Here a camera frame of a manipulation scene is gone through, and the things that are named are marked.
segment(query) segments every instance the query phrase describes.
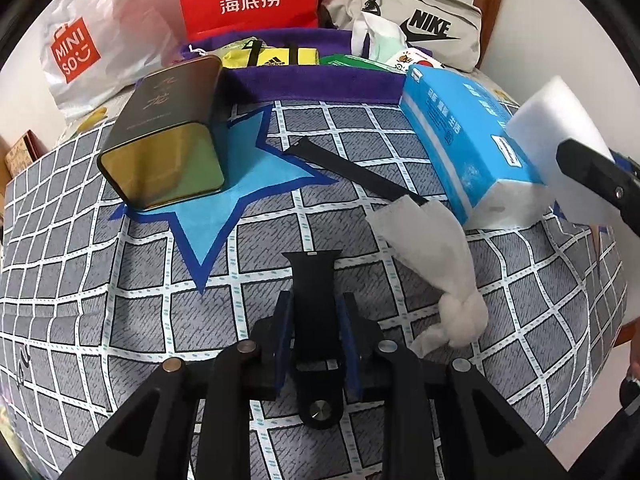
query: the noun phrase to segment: purple towel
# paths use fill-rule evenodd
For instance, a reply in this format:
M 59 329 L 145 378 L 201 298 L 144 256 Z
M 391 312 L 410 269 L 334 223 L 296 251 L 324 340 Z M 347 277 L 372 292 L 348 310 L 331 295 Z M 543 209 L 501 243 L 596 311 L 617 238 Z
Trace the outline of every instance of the purple towel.
M 209 52 L 234 41 L 244 40 L 244 38 L 252 36 L 260 38 L 271 46 L 284 46 L 287 43 L 292 43 L 303 48 L 316 48 L 320 57 L 330 56 L 331 54 L 351 53 L 350 30 L 333 30 L 332 28 L 265 28 L 263 30 L 235 30 L 220 36 L 194 41 L 183 45 L 180 49 L 180 54 L 184 59 L 191 59 L 197 54 L 190 51 L 189 45 L 194 49 L 201 48 Z
M 243 30 L 213 36 L 183 45 L 185 59 L 201 48 L 215 50 L 221 46 L 255 36 L 268 45 L 296 44 L 316 48 L 320 57 L 351 53 L 351 31 L 330 28 L 267 28 Z M 240 102 L 275 100 L 333 101 L 397 105 L 404 86 L 404 75 L 365 68 L 331 65 L 251 66 L 229 70 L 228 74 L 241 88 Z

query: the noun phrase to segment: wall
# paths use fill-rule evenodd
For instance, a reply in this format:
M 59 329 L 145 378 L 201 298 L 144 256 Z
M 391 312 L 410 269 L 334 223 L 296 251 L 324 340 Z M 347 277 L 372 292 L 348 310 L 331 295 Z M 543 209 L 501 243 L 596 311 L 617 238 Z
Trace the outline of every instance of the wall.
M 640 160 L 640 87 L 580 1 L 502 0 L 481 69 L 519 102 L 560 75 L 609 147 Z M 625 319 L 632 320 L 640 317 L 640 240 L 615 227 L 628 279 Z

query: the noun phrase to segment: blue tissue box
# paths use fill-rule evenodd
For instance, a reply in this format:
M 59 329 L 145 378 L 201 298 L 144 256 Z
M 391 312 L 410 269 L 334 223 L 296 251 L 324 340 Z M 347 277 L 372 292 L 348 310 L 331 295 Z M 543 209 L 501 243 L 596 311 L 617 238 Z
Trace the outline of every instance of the blue tissue box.
M 521 228 L 540 220 L 552 199 L 504 131 L 511 116 L 482 85 L 411 65 L 400 108 L 465 229 Z

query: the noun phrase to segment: gray bed sheet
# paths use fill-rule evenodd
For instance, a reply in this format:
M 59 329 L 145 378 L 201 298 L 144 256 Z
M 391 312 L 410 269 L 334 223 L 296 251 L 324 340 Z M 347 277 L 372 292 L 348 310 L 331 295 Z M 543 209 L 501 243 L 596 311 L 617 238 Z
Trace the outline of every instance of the gray bed sheet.
M 385 200 L 339 177 L 251 204 L 200 294 L 166 222 L 109 220 L 120 200 L 95 157 L 112 122 L 60 146 L 6 191 L 0 384 L 46 478 L 59 476 L 158 363 L 213 358 L 269 315 L 290 286 L 283 251 L 341 248 L 338 291 L 354 292 L 361 312 L 399 344 L 438 321 L 440 293 L 391 258 L 366 222 Z M 395 106 L 275 102 L 270 144 L 286 149 L 301 136 L 446 203 Z M 545 441 L 584 402 L 625 311 L 612 231 L 599 233 L 599 273 L 592 236 L 551 212 L 524 230 L 468 232 L 489 326 L 468 348 L 429 356 L 470 359 Z M 251 408 L 252 478 L 379 477 L 379 403 L 348 404 L 324 432 L 300 424 L 289 383 L 276 402 Z M 439 448 L 437 428 L 434 440 Z

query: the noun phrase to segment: white tissue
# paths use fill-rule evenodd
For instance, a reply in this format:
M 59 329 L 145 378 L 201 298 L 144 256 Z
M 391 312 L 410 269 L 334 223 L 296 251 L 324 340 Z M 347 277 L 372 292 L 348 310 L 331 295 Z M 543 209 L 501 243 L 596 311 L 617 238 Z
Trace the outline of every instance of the white tissue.
M 525 102 L 506 131 L 536 167 L 569 222 L 610 225 L 616 209 L 565 176 L 556 162 L 558 145 L 575 139 L 613 160 L 604 139 L 578 98 L 558 76 Z
M 489 314 L 476 288 L 465 232 L 453 213 L 438 201 L 418 207 L 403 196 L 367 220 L 394 248 L 399 261 L 444 292 L 438 302 L 440 323 L 422 332 L 411 350 L 422 358 L 445 343 L 460 348 L 475 341 Z
M 397 23 L 370 12 L 361 12 L 353 22 L 351 54 L 362 56 L 364 40 L 369 35 L 369 59 L 383 64 L 398 51 L 407 48 L 406 36 Z

